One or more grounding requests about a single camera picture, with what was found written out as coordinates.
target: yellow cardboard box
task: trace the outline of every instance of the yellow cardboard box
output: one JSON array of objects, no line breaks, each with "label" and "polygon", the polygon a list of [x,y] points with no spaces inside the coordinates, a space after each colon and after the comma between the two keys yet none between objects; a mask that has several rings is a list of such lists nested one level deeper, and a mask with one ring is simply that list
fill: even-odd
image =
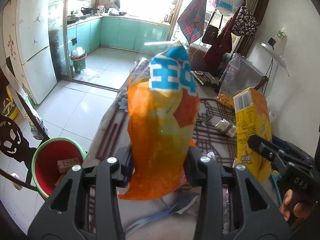
[{"label": "yellow cardboard box", "polygon": [[237,159],[263,182],[270,176],[270,162],[248,146],[248,138],[258,134],[271,142],[271,125],[266,98],[253,88],[248,88],[234,96],[237,124]]}]

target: green trash bin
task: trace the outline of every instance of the green trash bin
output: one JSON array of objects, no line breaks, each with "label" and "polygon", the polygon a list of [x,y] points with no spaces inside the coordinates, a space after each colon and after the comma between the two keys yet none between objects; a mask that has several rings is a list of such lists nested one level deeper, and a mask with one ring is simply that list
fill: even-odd
[{"label": "green trash bin", "polygon": [[83,57],[73,59],[71,57],[71,60],[73,62],[73,66],[75,68],[76,73],[80,73],[81,70],[85,69],[85,58],[87,57],[87,54],[85,53]]}]

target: metal screw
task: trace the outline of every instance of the metal screw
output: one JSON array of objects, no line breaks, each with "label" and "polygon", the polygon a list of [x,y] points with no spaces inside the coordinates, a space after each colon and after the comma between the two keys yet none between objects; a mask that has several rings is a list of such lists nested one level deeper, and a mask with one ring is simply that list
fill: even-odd
[{"label": "metal screw", "polygon": [[109,158],[107,159],[107,162],[108,162],[108,163],[116,163],[116,162],[117,162],[117,158],[116,158],[116,157],[109,157]]},{"label": "metal screw", "polygon": [[243,164],[237,164],[237,166],[236,166],[236,168],[238,169],[238,170],[240,170],[240,171],[243,171],[243,170],[245,170],[245,166],[243,165]]},{"label": "metal screw", "polygon": [[79,170],[81,170],[81,166],[79,164],[77,164],[77,165],[72,167],[72,170],[73,171],[79,171]]},{"label": "metal screw", "polygon": [[207,162],[210,161],[210,158],[209,158],[208,156],[202,156],[202,157],[200,158],[200,160],[201,160],[203,163],[207,163]]}]

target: human hand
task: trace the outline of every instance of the human hand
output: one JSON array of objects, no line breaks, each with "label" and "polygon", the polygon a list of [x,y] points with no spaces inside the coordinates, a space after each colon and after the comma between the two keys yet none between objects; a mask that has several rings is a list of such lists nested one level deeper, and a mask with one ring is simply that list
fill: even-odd
[{"label": "human hand", "polygon": [[[288,205],[290,204],[293,197],[293,191],[289,189],[287,193],[284,195],[284,201],[279,207],[279,211],[284,217],[285,221],[288,221],[290,218],[290,211],[288,209]],[[293,208],[293,214],[297,218],[304,218],[306,219],[312,212],[315,205],[310,203],[298,203]]]}]

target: red plaid towel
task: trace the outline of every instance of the red plaid towel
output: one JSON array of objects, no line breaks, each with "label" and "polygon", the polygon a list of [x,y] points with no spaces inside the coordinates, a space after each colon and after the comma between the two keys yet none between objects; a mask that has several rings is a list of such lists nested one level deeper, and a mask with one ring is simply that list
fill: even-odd
[{"label": "red plaid towel", "polygon": [[203,35],[207,0],[192,0],[178,19],[178,24],[189,45]]}]

